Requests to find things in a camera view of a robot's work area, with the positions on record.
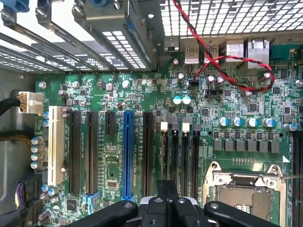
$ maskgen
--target blue pcie slot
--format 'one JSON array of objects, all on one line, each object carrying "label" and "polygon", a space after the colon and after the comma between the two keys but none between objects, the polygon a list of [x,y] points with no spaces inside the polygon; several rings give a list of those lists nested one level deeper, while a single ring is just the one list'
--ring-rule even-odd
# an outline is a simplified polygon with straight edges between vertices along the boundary
[{"label": "blue pcie slot", "polygon": [[123,125],[123,188],[122,199],[130,200],[133,195],[133,152],[134,152],[134,113],[124,112]]}]

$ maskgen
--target blue connector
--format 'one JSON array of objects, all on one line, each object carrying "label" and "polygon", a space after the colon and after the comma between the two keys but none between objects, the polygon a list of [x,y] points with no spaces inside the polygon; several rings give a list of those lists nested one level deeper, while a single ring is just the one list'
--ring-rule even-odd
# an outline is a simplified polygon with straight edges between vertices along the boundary
[{"label": "blue connector", "polygon": [[131,200],[133,196],[133,152],[134,152],[134,113],[124,112],[123,124],[123,187],[122,199]]},{"label": "blue connector", "polygon": [[5,7],[11,8],[16,13],[29,12],[29,0],[0,0]]}]

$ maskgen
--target green circuit board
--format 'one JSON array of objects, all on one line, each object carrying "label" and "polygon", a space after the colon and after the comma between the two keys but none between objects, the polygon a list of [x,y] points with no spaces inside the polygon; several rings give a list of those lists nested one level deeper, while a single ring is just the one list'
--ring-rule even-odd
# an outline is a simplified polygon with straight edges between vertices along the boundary
[{"label": "green circuit board", "polygon": [[[188,80],[192,78],[198,68],[184,66],[172,67],[172,61],[166,67],[156,73],[102,73],[102,74],[62,74],[62,75],[40,75],[36,77],[36,92],[45,96],[45,110],[49,106],[63,106],[66,103],[58,95],[58,91],[63,87],[70,93],[70,99],[74,110],[81,111],[81,159],[80,159],[80,192],[77,194],[69,192],[68,171],[64,174],[64,182],[60,185],[58,194],[59,201],[51,203],[45,200],[44,209],[50,209],[52,218],[50,226],[67,225],[76,221],[91,212],[95,212],[110,204],[120,201],[123,188],[123,127],[124,112],[131,110],[134,113],[134,150],[132,160],[133,172],[133,197],[132,200],[140,204],[140,199],[144,196],[142,190],[143,182],[143,113],[153,114],[153,144],[152,163],[150,174],[150,195],[157,194],[157,180],[163,179],[163,132],[161,122],[177,124],[180,132],[182,123],[189,122],[191,128],[194,125],[201,126],[201,133],[198,141],[198,168],[197,168],[197,197],[199,205],[206,203],[204,196],[204,177],[211,164],[216,161],[221,169],[226,172],[240,173],[266,173],[272,164],[280,166],[284,176],[292,174],[292,145],[290,133],[284,129],[286,117],[290,123],[299,125],[300,129],[300,108],[302,95],[297,88],[295,81],[302,78],[302,66],[295,66],[290,51],[297,48],[297,45],[271,45],[272,56],[270,66],[276,76],[276,81],[270,91],[258,93],[249,97],[241,97],[241,92],[230,85],[227,81],[221,86],[223,94],[218,97],[205,97],[207,84],[205,81],[209,75],[218,76],[218,72],[207,69],[199,77],[199,86],[195,89],[188,88]],[[184,56],[176,56],[179,62],[184,61]],[[182,82],[177,80],[179,73],[185,74]],[[230,77],[237,79],[241,84],[249,86],[260,86],[258,77],[264,74],[263,70],[248,70],[241,66],[239,70],[227,70]],[[40,82],[45,82],[46,88],[39,87]],[[73,88],[73,82],[78,82],[79,87]],[[111,84],[112,89],[102,87],[101,83]],[[188,96],[190,104],[183,103],[176,105],[174,97]],[[94,200],[93,210],[88,207],[85,201],[86,183],[86,159],[85,152],[87,146],[87,112],[98,113],[98,172],[97,189],[98,197]],[[116,113],[116,133],[115,136],[105,134],[106,112]],[[226,117],[229,123],[226,127],[219,124],[219,119]],[[233,127],[231,120],[234,117],[242,119],[240,127]],[[250,128],[245,121],[248,118],[258,119],[258,126]],[[261,124],[265,118],[272,118],[276,124],[272,128],[266,128]],[[64,162],[69,162],[70,143],[70,119],[65,119],[64,126]],[[43,117],[36,117],[36,135],[44,135]],[[173,152],[172,131],[168,130],[168,165],[171,166]],[[182,187],[182,133],[179,134],[177,167],[178,184],[177,189],[180,196],[192,197],[192,174],[191,157],[194,152],[193,132],[188,134],[188,178],[187,190],[184,194]],[[226,141],[232,141],[232,147],[227,148]],[[245,150],[239,151],[234,144],[236,140],[245,143]],[[247,146],[248,141],[255,141],[252,147]],[[272,144],[266,151],[260,151],[260,141]],[[47,150],[44,151],[44,160],[47,161]],[[172,178],[173,170],[168,169],[166,179]],[[270,214],[268,220],[285,227],[290,227],[292,220],[292,189],[291,181],[285,183],[285,223],[281,224],[280,217],[280,197],[281,192],[270,191]],[[218,188],[210,187],[208,200],[216,200]]]}]

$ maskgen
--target white connector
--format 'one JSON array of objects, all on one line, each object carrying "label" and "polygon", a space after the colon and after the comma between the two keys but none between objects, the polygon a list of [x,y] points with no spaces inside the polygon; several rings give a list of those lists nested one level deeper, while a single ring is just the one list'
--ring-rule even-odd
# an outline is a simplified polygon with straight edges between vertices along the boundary
[{"label": "white connector", "polygon": [[49,106],[48,126],[48,185],[58,185],[63,182],[64,153],[64,119],[61,117],[61,106]]},{"label": "white connector", "polygon": [[19,91],[19,95],[25,94],[24,101],[22,103],[25,104],[26,102],[26,110],[22,111],[19,109],[19,113],[21,114],[43,114],[43,101],[44,95],[38,94],[34,92],[28,91]]}]

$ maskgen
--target cable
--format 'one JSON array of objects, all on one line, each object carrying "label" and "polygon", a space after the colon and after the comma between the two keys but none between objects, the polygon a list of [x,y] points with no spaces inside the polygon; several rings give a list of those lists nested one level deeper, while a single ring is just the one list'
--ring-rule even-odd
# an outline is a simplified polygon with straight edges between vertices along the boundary
[{"label": "cable", "polygon": [[[237,86],[239,89],[241,90],[245,90],[245,91],[251,91],[252,93],[256,93],[256,92],[265,92],[269,89],[272,88],[274,82],[275,82],[275,76],[272,72],[272,69],[269,65],[266,65],[260,61],[254,60],[254,59],[249,59],[249,58],[239,58],[237,56],[220,56],[216,59],[213,59],[211,53],[207,50],[206,44],[203,41],[203,39],[197,34],[196,29],[192,26],[192,24],[189,22],[189,16],[183,11],[182,6],[180,4],[179,0],[173,0],[175,7],[178,9],[179,13],[181,14],[182,18],[184,19],[184,21],[187,23],[190,32],[192,33],[192,35],[197,39],[199,46],[201,47],[201,49],[204,51],[205,56],[207,57],[207,59],[210,61],[210,63],[212,63],[212,65],[215,67],[215,69],[222,75],[222,77],[224,79],[226,79],[230,84]],[[254,88],[254,87],[246,87],[244,85],[238,84],[237,81],[235,81],[234,79],[230,78],[228,76],[228,74],[223,71],[220,67],[220,65],[216,62],[219,59],[223,59],[223,58],[234,58],[234,59],[239,59],[242,61],[250,61],[252,63],[256,63],[266,69],[268,69],[268,72],[270,74],[271,80],[270,80],[270,84],[267,85],[265,88]],[[207,66],[203,67],[202,69],[198,70],[196,75],[194,76],[194,79],[199,75],[199,73],[201,71],[203,71]]]}]

